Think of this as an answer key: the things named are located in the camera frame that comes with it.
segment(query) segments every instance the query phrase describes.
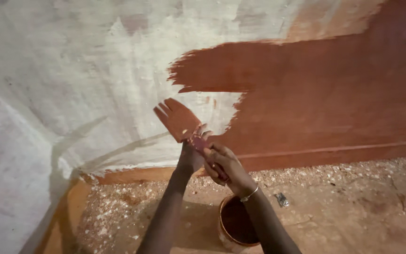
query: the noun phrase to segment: brown painted wall section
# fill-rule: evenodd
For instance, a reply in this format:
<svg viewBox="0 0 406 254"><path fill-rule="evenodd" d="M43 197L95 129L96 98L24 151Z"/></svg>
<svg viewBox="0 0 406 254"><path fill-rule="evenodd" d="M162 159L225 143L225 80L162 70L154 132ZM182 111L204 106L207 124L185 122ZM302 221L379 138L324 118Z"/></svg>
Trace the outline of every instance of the brown painted wall section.
<svg viewBox="0 0 406 254"><path fill-rule="evenodd" d="M181 92L244 92L215 139L248 170L406 156L406 0L385 3L362 34L226 43L170 72Z"/></svg>

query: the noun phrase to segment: paint bucket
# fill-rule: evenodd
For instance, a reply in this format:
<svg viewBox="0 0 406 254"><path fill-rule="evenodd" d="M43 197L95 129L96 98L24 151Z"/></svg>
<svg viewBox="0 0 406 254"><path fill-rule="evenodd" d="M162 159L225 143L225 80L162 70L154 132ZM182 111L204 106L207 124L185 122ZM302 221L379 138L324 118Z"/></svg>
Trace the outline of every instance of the paint bucket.
<svg viewBox="0 0 406 254"><path fill-rule="evenodd" d="M259 245L247 210L234 195L224 198L219 205L217 231L223 246L233 253L244 253L250 247Z"/></svg>

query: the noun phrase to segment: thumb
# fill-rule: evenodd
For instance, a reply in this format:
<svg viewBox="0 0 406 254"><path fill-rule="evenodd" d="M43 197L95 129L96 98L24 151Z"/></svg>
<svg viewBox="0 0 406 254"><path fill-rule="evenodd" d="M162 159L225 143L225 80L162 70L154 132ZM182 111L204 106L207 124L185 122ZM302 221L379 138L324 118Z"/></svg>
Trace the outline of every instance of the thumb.
<svg viewBox="0 0 406 254"><path fill-rule="evenodd" d="M217 162L218 164L223 165L228 161L228 158L226 158L225 156L223 156L214 149L204 148L203 152L207 158L210 158L213 162Z"/></svg>

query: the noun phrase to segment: dirt floor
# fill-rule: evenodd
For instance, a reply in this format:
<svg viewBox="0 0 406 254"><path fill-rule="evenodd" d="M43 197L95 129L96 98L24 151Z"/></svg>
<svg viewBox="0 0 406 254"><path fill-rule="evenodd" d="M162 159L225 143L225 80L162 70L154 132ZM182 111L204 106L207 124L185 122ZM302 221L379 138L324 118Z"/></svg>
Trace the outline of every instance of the dirt floor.
<svg viewBox="0 0 406 254"><path fill-rule="evenodd" d="M406 158L251 174L302 253L406 253ZM77 252L135 253L166 185L93 186L76 230ZM280 208L280 192L290 206ZM227 252L217 217L228 195L209 177L190 180L172 253Z"/></svg>

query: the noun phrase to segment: bangle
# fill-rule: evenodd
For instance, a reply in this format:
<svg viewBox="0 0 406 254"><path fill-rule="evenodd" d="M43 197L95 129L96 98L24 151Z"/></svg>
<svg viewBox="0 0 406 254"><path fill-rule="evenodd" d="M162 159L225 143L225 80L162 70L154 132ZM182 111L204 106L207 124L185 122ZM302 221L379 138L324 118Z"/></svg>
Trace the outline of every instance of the bangle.
<svg viewBox="0 0 406 254"><path fill-rule="evenodd" d="M241 201L242 203L247 202L247 201L249 200L249 198L250 198L253 194L255 194L255 192L256 192L258 189L259 189L259 184L258 184L258 186L256 187L256 190L255 190L254 192L252 192L250 195L248 195L248 196L246 196L246 197L241 198L240 201Z"/></svg>

